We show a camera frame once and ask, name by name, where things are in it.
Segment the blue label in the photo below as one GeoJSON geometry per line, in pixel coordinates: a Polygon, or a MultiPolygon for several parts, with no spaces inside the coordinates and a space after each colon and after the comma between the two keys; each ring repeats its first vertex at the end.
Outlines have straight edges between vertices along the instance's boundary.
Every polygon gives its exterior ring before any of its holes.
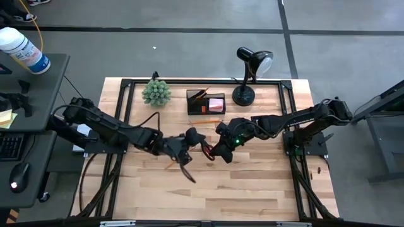
{"type": "Polygon", "coordinates": [[[28,67],[33,73],[39,73],[42,72],[46,67],[49,65],[49,59],[45,56],[45,54],[42,54],[42,57],[40,60],[34,64],[33,66],[28,67]]]}

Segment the yellow cable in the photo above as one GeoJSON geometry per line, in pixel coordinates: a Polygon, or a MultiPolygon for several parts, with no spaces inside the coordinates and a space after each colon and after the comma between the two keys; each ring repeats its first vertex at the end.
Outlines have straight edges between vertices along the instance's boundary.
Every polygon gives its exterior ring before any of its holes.
{"type": "MultiPolygon", "coordinates": [[[[21,5],[23,5],[25,11],[27,11],[28,14],[31,14],[30,11],[28,10],[28,8],[25,6],[25,4],[23,3],[22,0],[20,0],[21,5]]],[[[42,34],[40,33],[39,27],[37,25],[37,22],[35,22],[35,20],[32,21],[33,24],[35,25],[35,27],[37,27],[38,30],[38,34],[39,34],[39,39],[40,39],[40,51],[42,52],[42,50],[44,49],[44,41],[42,40],[42,34]]]]}

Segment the lamp base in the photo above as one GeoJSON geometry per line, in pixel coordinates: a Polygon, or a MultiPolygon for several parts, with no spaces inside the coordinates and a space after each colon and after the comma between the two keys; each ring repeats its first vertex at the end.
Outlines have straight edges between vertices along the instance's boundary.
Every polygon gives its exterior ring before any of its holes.
{"type": "Polygon", "coordinates": [[[255,92],[252,88],[246,86],[244,91],[241,92],[241,87],[238,86],[233,91],[233,101],[235,104],[240,105],[242,107],[246,107],[251,105],[255,99],[255,92]]]}

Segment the plastic bottle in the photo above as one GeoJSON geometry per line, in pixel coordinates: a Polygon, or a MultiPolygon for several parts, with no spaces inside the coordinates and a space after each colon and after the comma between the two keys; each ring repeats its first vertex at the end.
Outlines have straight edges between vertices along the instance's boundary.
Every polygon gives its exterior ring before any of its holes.
{"type": "Polygon", "coordinates": [[[26,66],[32,74],[42,74],[51,66],[50,60],[15,28],[0,30],[0,50],[26,66]]]}

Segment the black mouse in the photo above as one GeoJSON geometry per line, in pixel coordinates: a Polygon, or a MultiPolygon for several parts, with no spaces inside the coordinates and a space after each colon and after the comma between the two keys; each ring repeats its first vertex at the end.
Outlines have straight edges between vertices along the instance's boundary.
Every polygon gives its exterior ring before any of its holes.
{"type": "Polygon", "coordinates": [[[23,192],[28,185],[29,163],[19,163],[10,173],[10,189],[14,193],[23,192]]]}

